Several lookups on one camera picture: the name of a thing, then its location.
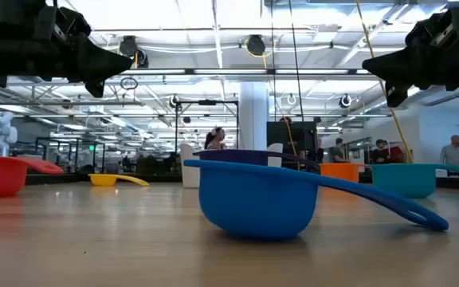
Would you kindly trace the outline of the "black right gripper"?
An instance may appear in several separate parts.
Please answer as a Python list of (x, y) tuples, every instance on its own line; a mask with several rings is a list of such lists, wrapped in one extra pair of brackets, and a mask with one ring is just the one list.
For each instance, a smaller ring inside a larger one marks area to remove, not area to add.
[(413, 87), (427, 90), (440, 85), (458, 44), (459, 7), (454, 7), (418, 22), (407, 35), (404, 49), (367, 59), (363, 67), (386, 81), (386, 102), (393, 108)]

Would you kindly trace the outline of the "black table edge frame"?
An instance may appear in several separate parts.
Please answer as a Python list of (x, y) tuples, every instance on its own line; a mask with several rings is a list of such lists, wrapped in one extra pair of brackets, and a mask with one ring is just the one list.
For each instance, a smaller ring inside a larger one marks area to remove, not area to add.
[[(181, 183), (181, 175), (137, 175), (137, 178), (149, 183)], [(83, 174), (45, 175), (29, 174), (25, 178), (26, 185), (59, 184), (89, 182), (89, 176)], [(459, 178), (436, 178), (437, 188), (459, 190)]]

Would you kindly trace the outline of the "white building column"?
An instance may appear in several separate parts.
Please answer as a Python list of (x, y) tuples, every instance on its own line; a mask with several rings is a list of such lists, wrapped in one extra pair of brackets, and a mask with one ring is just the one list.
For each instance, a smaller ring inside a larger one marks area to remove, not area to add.
[(239, 148), (264, 151), (268, 147), (269, 86), (242, 82), (239, 96)]

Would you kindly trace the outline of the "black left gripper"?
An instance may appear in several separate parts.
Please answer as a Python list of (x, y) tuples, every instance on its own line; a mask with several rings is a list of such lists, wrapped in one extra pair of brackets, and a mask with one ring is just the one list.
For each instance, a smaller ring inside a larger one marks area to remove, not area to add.
[(101, 98), (104, 81), (131, 67), (132, 59), (88, 38), (84, 16), (45, 0), (0, 0), (0, 77), (65, 77)]

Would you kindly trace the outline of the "purple measuring cup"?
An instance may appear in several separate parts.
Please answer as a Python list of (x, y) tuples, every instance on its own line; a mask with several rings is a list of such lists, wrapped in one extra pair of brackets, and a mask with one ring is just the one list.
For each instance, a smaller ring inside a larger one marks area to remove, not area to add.
[(279, 159), (289, 159), (296, 163), (302, 163), (308, 167), (312, 172), (320, 174), (320, 165), (308, 159), (301, 158), (296, 155), (290, 155), (275, 151), (257, 151), (257, 150), (204, 150), (194, 153), (202, 160), (223, 161), (232, 163), (246, 163), (261, 166), (269, 165), (269, 157)]

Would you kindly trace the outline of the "red storage bins shelf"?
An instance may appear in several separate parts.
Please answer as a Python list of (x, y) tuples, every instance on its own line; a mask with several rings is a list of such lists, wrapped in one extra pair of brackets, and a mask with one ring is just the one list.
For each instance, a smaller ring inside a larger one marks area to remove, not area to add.
[(406, 156), (401, 146), (393, 146), (389, 148), (390, 161), (392, 163), (405, 163)]

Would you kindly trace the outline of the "black frame stand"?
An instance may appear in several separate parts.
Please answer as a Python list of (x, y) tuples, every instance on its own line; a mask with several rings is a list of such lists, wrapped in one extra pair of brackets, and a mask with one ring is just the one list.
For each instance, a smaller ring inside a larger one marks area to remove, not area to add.
[[(186, 107), (182, 109), (181, 112), (179, 112), (179, 105), (180, 104), (186, 104)], [(190, 106), (198, 105), (198, 106), (215, 106), (218, 104), (221, 104), (226, 110), (233, 115), (233, 117), (236, 120), (236, 139), (239, 140), (239, 132), (240, 132), (240, 120), (239, 120), (239, 101), (238, 100), (210, 100), (210, 99), (205, 99), (205, 100), (177, 100), (175, 103), (175, 153), (179, 151), (179, 117), (183, 115), (184, 112), (186, 112)]]

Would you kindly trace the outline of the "white plastic basket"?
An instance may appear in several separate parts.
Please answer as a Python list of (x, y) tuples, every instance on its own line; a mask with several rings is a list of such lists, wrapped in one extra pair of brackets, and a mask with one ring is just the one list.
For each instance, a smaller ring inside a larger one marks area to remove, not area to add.
[[(181, 143), (180, 149), (180, 163), (182, 164), (182, 184), (185, 188), (198, 188), (199, 186), (199, 169), (195, 167), (187, 167), (184, 165), (185, 159), (199, 159), (199, 156), (194, 155), (194, 148), (188, 143)], [(273, 143), (268, 146), (268, 151), (282, 152), (282, 143)], [(271, 167), (281, 167), (282, 159), (278, 157), (268, 157), (268, 163), (263, 163)]]

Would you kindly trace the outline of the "teal measuring cup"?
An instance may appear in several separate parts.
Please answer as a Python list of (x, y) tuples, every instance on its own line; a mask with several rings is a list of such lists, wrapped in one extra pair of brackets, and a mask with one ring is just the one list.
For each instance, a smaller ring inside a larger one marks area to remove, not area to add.
[(423, 199), (436, 191), (436, 170), (459, 173), (459, 166), (438, 163), (369, 165), (373, 185), (408, 199)]

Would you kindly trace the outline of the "black monitor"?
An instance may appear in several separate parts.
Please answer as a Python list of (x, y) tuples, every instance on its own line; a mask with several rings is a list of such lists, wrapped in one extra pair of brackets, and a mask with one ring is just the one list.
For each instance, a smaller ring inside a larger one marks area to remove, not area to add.
[(301, 156), (302, 152), (316, 149), (316, 124), (314, 122), (268, 122), (267, 144), (282, 144), (283, 152)]

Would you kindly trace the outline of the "orange measuring cup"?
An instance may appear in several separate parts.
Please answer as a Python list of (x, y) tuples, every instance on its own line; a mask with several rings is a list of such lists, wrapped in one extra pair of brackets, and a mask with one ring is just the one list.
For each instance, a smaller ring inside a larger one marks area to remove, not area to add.
[(363, 163), (322, 163), (320, 164), (321, 175), (344, 179), (357, 183), (359, 170), (364, 168)]

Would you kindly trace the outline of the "yellow measuring cup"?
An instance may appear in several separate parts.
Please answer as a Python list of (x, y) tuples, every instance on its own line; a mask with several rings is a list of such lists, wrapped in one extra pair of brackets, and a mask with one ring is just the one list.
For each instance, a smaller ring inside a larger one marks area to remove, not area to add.
[(138, 179), (133, 176), (128, 175), (116, 175), (116, 174), (89, 174), (90, 181), (95, 186), (114, 186), (117, 180), (128, 181), (131, 183), (135, 183), (141, 187), (148, 187), (149, 183)]

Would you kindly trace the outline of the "person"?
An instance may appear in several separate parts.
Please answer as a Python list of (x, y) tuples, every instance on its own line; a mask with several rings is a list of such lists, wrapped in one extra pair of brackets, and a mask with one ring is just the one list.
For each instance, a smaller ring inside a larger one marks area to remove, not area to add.
[(225, 130), (221, 127), (213, 128), (206, 134), (204, 143), (205, 150), (223, 150), (226, 149), (224, 139), (226, 137)]
[(440, 162), (446, 165), (459, 166), (459, 136), (453, 135), (451, 143), (444, 146), (440, 153)]
[(371, 153), (371, 162), (373, 164), (388, 163), (390, 161), (388, 143), (385, 140), (379, 139), (375, 142), (376, 149)]
[(331, 148), (331, 162), (332, 163), (350, 163), (349, 159), (346, 159), (343, 153), (343, 139), (337, 138), (335, 140), (335, 146)]

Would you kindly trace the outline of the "blue measuring cup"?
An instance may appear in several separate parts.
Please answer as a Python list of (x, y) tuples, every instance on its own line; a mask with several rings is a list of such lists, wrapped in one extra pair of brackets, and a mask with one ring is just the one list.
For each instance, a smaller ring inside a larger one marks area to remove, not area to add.
[(448, 230), (448, 222), (425, 207), (376, 187), (247, 163), (188, 159), (200, 171), (198, 200), (205, 217), (240, 238), (279, 241), (296, 237), (312, 220), (319, 187), (370, 200), (426, 229)]

